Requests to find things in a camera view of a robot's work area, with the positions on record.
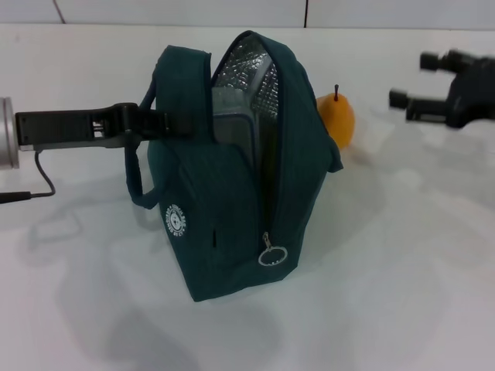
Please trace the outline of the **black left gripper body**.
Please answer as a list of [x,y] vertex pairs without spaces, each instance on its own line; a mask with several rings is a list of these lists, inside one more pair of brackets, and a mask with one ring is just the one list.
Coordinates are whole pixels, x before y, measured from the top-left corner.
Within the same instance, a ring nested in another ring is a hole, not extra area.
[[30,111],[15,114],[21,150],[120,148],[125,145],[132,104],[92,110]]

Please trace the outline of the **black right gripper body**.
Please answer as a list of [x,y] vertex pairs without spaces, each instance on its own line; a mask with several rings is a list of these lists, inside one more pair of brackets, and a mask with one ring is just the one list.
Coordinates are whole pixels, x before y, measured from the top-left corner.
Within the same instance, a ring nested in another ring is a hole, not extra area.
[[494,57],[461,51],[445,57],[455,74],[445,100],[446,126],[462,129],[472,121],[494,121]]

